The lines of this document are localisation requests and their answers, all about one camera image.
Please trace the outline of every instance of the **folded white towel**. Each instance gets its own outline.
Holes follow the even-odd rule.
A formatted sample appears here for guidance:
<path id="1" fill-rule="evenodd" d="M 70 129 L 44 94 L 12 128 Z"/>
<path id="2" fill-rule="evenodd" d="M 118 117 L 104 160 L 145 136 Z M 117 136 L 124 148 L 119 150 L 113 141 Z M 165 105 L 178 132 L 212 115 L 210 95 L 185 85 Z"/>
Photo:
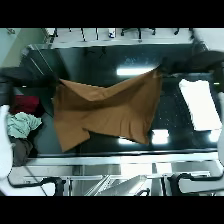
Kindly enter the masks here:
<path id="1" fill-rule="evenodd" d="M 206 131 L 222 128 L 208 81 L 189 82 L 182 79 L 179 87 L 190 111 L 194 130 Z"/>

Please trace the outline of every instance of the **glossy black tabletop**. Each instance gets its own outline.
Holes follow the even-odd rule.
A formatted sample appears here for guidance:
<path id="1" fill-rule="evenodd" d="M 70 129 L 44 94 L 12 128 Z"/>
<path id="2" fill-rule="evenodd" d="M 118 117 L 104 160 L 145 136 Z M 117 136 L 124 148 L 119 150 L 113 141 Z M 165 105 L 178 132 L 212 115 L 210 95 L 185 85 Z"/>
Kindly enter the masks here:
<path id="1" fill-rule="evenodd" d="M 83 84 L 109 87 L 132 78 L 133 75 L 128 73 L 130 70 L 153 69 L 160 64 L 164 57 L 173 61 L 185 60 L 192 55 L 193 49 L 191 44 L 144 44 L 44 49 L 40 52 L 60 78 Z M 32 57 L 36 57 L 36 61 L 39 61 L 39 67 L 44 70 L 46 65 L 38 59 L 37 52 L 33 51 Z M 194 131 L 188 107 L 178 86 L 182 78 L 189 81 L 209 81 L 211 94 L 220 115 L 220 105 L 210 74 L 184 74 L 184 76 L 179 75 L 176 78 L 164 78 L 160 101 L 148 137 L 151 142 L 152 130 L 166 129 L 169 132 L 169 141 L 166 144 L 143 145 L 118 137 L 91 132 L 89 140 L 69 150 L 64 155 L 75 156 L 77 153 L 82 155 L 114 155 L 129 152 L 171 153 L 177 151 L 187 153 L 195 149 L 198 152 L 213 150 L 216 148 L 216 143 L 209 140 L 210 131 Z M 49 146 L 48 149 L 45 148 L 44 150 L 39 148 L 38 151 L 46 156 L 63 154 L 60 151 L 60 146 L 55 147 L 55 144 L 54 147 Z"/>

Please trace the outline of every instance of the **red cloth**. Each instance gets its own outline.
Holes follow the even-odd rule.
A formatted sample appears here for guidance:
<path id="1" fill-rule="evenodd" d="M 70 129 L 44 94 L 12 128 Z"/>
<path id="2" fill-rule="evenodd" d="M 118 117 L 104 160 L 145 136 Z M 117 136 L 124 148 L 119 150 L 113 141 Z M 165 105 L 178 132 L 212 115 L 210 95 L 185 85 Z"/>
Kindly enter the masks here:
<path id="1" fill-rule="evenodd" d="M 14 106 L 11 108 L 11 114 L 24 112 L 34 114 L 39 105 L 39 98 L 36 96 L 16 95 Z"/>

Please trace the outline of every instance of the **brown cloth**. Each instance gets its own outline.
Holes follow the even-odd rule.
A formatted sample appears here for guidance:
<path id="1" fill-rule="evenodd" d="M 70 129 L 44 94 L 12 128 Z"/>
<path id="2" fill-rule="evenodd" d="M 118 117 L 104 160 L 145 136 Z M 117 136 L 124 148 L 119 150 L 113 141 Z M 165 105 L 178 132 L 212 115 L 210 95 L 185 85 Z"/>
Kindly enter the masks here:
<path id="1" fill-rule="evenodd" d="M 88 131 L 149 143 L 162 85 L 157 69 L 108 88 L 60 81 L 54 127 L 63 151 L 89 139 Z"/>

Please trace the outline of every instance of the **light green cloth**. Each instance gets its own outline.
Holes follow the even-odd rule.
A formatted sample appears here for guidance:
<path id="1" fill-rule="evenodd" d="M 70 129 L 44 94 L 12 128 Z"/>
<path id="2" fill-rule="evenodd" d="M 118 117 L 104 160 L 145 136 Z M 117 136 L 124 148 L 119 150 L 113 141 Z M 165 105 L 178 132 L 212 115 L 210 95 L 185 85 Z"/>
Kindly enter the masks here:
<path id="1" fill-rule="evenodd" d="M 27 138 L 30 131 L 35 130 L 41 123 L 41 118 L 36 118 L 31 114 L 23 112 L 16 115 L 8 114 L 8 135 L 15 138 Z"/>

